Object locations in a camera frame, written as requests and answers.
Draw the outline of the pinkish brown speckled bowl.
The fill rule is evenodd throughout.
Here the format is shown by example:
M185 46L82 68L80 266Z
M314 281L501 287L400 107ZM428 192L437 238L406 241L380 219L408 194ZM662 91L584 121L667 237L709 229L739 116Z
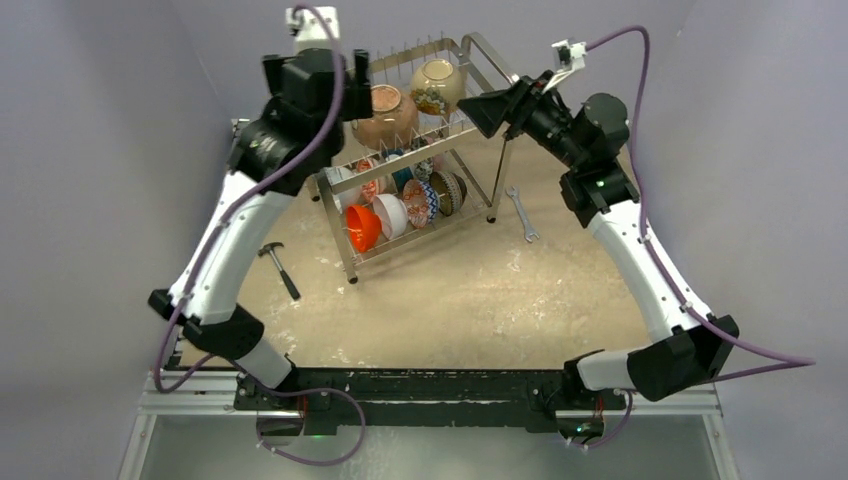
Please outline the pinkish brown speckled bowl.
M378 84L371 88L371 98L373 115L351 122L354 138L375 151L407 147L419 129L419 112L411 96Z

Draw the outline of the cream floral bowl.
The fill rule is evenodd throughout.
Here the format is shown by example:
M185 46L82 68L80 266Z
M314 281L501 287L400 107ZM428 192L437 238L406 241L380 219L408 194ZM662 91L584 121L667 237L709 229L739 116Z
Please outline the cream floral bowl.
M449 116L465 96L464 74L448 60L428 60L414 72L410 95L419 112Z

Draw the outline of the stainless steel dish rack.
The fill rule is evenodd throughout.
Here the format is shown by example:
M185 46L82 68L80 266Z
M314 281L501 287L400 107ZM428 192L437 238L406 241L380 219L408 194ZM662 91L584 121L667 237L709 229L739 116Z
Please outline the stainless steel dish rack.
M308 181L322 201L349 283L367 262L475 217L494 222L511 150L493 166L485 189L460 151L480 135L458 100L490 92L479 66L515 80L485 37L441 37L393 51L370 64L373 116L346 123L350 145L342 159Z

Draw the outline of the black tan geometric bowl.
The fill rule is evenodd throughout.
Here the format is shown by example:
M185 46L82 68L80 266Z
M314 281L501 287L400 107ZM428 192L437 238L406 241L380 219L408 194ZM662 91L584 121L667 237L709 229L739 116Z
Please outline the black tan geometric bowl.
M429 182L439 197L439 211L446 217L458 213L466 200L467 187L457 174L435 171L430 174Z

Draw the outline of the blue zigzag patterned bowl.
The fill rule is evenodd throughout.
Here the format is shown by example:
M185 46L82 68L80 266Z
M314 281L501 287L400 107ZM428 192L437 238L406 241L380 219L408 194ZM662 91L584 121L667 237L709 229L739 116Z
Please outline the blue zigzag patterned bowl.
M406 206L408 220L416 229L430 224L439 208L436 191L428 182L419 180L411 180L405 185L402 201Z

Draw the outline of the plain white bowl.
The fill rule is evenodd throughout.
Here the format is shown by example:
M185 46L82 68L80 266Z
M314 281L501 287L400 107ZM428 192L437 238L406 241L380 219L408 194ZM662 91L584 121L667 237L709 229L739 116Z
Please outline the plain white bowl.
M407 210L404 203L391 194L378 194L372 201L374 213L381 221L382 234L387 240L403 235L407 228Z

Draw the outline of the solid orange bowl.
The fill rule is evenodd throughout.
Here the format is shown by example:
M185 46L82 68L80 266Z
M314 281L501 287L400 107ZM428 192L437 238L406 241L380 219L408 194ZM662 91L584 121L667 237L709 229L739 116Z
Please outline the solid orange bowl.
M345 221L351 244L357 252L364 253L376 246L382 223L371 209L351 205L346 209Z

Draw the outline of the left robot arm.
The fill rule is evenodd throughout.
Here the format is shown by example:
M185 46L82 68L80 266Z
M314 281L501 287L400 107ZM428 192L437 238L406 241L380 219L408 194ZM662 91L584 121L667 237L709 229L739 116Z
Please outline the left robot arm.
M263 240L305 182L327 168L345 142L347 121L373 115L370 58L353 65L311 48L262 61L270 97L234 140L218 204L183 273L151 292L149 306L186 340L233 362L260 383L272 408L297 399L295 367L264 337L263 323L237 298Z

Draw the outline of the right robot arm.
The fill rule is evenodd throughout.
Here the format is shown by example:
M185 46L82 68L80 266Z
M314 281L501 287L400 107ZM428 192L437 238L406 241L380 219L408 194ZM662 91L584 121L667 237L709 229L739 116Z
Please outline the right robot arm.
M506 141L526 135L566 166L559 180L564 203L613 260L648 330L647 346L566 362L564 399L584 407L601 390L618 388L658 401L716 380L740 330L732 316L718 316L685 293L675 267L660 264L667 254L618 161L630 137L625 104L596 93L572 113L549 88L551 77L522 76L507 89L462 99L458 107L485 137L499 130Z

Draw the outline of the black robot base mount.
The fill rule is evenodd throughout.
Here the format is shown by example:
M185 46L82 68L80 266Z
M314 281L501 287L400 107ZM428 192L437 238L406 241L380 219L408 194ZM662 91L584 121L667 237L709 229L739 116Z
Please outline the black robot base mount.
M529 433L599 436L606 413L627 405L613 390L579 388L559 369L413 369L298 367L276 388L245 374L234 408L287 415L308 435L341 426L519 428Z

